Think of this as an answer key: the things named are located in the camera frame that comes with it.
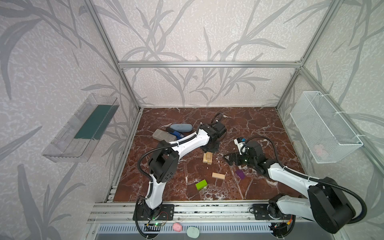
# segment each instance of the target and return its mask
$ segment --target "green block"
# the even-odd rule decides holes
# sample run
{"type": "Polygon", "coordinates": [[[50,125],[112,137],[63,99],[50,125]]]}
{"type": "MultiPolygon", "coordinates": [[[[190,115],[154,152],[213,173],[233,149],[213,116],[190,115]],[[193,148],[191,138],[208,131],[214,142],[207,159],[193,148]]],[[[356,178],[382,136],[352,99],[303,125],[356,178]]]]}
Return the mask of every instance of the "green block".
{"type": "Polygon", "coordinates": [[[204,179],[203,181],[200,181],[196,183],[197,190],[200,190],[208,185],[207,181],[204,179]]]}

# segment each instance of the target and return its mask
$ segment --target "purple cube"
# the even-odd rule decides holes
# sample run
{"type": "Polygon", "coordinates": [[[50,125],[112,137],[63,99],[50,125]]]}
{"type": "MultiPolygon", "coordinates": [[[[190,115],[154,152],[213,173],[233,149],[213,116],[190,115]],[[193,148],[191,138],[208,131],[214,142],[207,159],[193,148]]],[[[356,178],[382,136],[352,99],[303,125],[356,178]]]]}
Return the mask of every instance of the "purple cube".
{"type": "Polygon", "coordinates": [[[245,174],[244,174],[244,172],[241,170],[241,169],[239,169],[239,170],[236,170],[236,174],[239,176],[239,178],[241,178],[241,179],[244,179],[245,178],[245,174]]]}

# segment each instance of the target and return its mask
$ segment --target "wooden block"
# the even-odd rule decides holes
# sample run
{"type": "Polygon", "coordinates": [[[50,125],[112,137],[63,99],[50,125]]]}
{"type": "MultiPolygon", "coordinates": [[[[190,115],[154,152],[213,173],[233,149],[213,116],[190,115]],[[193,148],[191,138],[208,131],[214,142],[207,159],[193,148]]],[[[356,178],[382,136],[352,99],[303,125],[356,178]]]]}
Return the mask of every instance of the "wooden block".
{"type": "Polygon", "coordinates": [[[225,174],[220,174],[220,173],[213,172],[212,173],[212,177],[224,180],[225,179],[225,174]]]}
{"type": "Polygon", "coordinates": [[[208,163],[209,165],[211,165],[212,157],[213,157],[213,154],[211,152],[204,153],[203,163],[208,163]]]}

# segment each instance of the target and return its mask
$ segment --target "white wire mesh basket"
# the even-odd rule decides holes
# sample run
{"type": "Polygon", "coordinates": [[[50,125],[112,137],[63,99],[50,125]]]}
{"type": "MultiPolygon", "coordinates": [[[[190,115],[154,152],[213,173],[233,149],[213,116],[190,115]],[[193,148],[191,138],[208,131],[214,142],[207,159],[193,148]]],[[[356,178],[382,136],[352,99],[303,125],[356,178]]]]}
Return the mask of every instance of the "white wire mesh basket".
{"type": "Polygon", "coordinates": [[[317,163],[338,162],[362,146],[360,138],[319,91],[305,91],[291,117],[317,163]]]}

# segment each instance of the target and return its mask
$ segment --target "brown marble tabletop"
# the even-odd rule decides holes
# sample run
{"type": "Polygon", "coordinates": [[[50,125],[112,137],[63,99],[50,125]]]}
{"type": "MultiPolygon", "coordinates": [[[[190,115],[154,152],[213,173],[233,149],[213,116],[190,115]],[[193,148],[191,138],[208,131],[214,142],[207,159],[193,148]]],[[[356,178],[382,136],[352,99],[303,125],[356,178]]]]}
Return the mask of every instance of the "brown marble tabletop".
{"type": "MultiPolygon", "coordinates": [[[[146,108],[143,111],[127,162],[114,197],[115,202],[133,202],[138,195],[145,196],[148,179],[139,173],[137,160],[148,150],[155,148],[158,141],[152,138],[156,129],[165,130],[173,123],[190,123],[194,130],[202,123],[209,123],[218,112],[224,114],[221,122],[227,134],[220,142],[220,148],[213,154],[212,165],[203,163],[200,148],[185,155],[178,164],[174,177],[167,182],[163,201],[184,200],[256,200],[270,199],[279,193],[297,197],[298,192],[290,187],[267,179],[247,166],[229,166],[222,156],[237,151],[233,140],[246,139],[254,135],[269,137],[276,144],[279,158],[288,167],[304,172],[287,133],[275,108],[146,108]],[[245,178],[235,173],[242,169],[245,178]],[[225,180],[212,178],[212,173],[225,174],[225,180]],[[205,179],[207,187],[198,191],[195,184],[205,179]]],[[[271,144],[264,139],[255,139],[262,146],[267,158],[275,158],[271,144]]],[[[142,168],[148,171],[147,161],[142,168]]]]}

